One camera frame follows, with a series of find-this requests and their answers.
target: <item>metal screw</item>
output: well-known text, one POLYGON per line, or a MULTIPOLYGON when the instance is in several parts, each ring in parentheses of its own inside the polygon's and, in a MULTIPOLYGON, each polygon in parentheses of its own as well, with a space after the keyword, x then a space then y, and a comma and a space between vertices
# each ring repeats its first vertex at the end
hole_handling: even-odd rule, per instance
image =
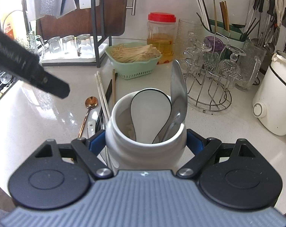
POLYGON ((146 177, 146 176, 148 176, 148 175, 149 175, 148 172, 142 172, 142 173, 141 173, 141 176, 143 176, 143 177, 146 177))
POLYGON ((112 171, 108 168, 100 168, 96 171, 97 175, 101 177, 108 176, 109 174, 111 174, 111 172, 112 171))
POLYGON ((181 176, 191 176, 193 173, 194 171, 190 168, 182 168, 179 170, 181 176))

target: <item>yellow liquid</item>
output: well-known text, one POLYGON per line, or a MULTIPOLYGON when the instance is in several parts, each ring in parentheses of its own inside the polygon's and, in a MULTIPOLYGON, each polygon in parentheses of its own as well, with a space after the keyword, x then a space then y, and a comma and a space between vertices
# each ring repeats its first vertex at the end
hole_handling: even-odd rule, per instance
POLYGON ((162 57, 158 61, 158 64, 168 63, 173 60, 173 39, 168 34, 156 33, 152 35, 152 38, 147 39, 147 44, 152 44, 162 54, 162 57))

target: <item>enoki mushrooms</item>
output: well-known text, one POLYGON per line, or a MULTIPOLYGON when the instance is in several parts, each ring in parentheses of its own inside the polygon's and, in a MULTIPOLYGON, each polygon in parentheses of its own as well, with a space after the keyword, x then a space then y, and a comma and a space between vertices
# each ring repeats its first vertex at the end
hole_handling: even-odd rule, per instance
POLYGON ((126 48, 124 45, 119 44, 112 48, 111 55, 118 62, 131 63, 135 61, 148 61, 160 56, 161 53, 152 44, 133 48, 126 48))

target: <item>black metal shelf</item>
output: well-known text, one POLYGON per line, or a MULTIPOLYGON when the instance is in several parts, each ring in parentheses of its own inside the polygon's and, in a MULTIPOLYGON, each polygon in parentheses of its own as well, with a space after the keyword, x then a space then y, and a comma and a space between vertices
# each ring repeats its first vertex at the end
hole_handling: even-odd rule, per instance
MULTIPOLYGON (((109 39, 109 46, 112 45, 112 37, 111 36, 106 36, 105 35, 105 30, 104 30, 104 0, 100 0, 100 5, 101 6, 101 36, 102 38, 98 41, 98 34, 97 34, 97 19, 96 19, 96 0, 91 0, 91 5, 92 5, 92 36, 93 36, 93 42, 94 42, 94 49, 95 49, 95 55, 96 55, 96 62, 92 63, 85 63, 85 62, 80 62, 80 63, 44 63, 43 66, 97 66, 97 68, 101 67, 101 63, 106 57, 106 54, 104 54, 102 57, 99 55, 99 46, 101 43, 103 43, 107 38, 109 39)), ((27 19, 26 15, 26 3, 25 0, 22 0, 22 8, 23 8, 23 16, 24 16, 24 21, 25 21, 25 26, 26 26, 26 32, 29 33, 31 31, 30 23, 27 19)))

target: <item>white ceramic jar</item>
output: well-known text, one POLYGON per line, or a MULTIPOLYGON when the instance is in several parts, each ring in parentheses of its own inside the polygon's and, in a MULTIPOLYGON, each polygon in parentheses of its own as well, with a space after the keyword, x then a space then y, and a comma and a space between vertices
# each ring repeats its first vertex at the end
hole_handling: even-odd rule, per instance
POLYGON ((136 93, 138 91, 127 94, 116 103, 106 128, 106 145, 112 164, 117 169, 174 169, 186 146, 186 127, 182 123, 171 139, 156 144, 139 143, 128 138, 125 135, 131 123, 128 122, 128 110, 136 93))

